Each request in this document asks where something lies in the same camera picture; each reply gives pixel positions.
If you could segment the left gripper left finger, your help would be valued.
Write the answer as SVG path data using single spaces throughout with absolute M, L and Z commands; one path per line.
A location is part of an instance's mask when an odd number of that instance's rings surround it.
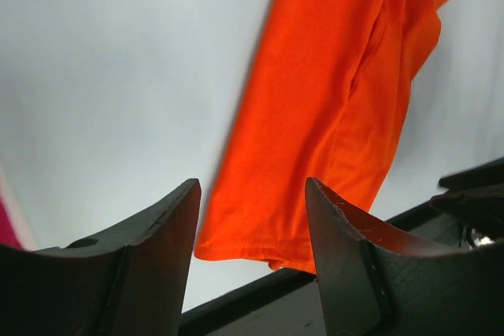
M 198 223 L 188 179 L 65 248 L 1 248 L 4 335 L 175 335 Z

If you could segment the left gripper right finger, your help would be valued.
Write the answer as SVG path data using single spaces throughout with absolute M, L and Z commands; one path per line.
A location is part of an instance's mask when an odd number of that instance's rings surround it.
M 464 250 L 418 237 L 306 181 L 330 335 L 500 335 L 503 244 Z

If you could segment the orange t-shirt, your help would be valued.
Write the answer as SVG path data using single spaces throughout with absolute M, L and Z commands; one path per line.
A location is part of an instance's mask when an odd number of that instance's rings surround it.
M 305 182 L 369 210 L 448 0 L 273 0 L 195 256 L 315 272 Z

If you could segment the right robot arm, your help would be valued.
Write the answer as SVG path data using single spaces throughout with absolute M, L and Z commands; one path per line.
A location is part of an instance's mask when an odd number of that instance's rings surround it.
M 503 238 L 503 159 L 444 176 L 429 206 L 490 239 Z

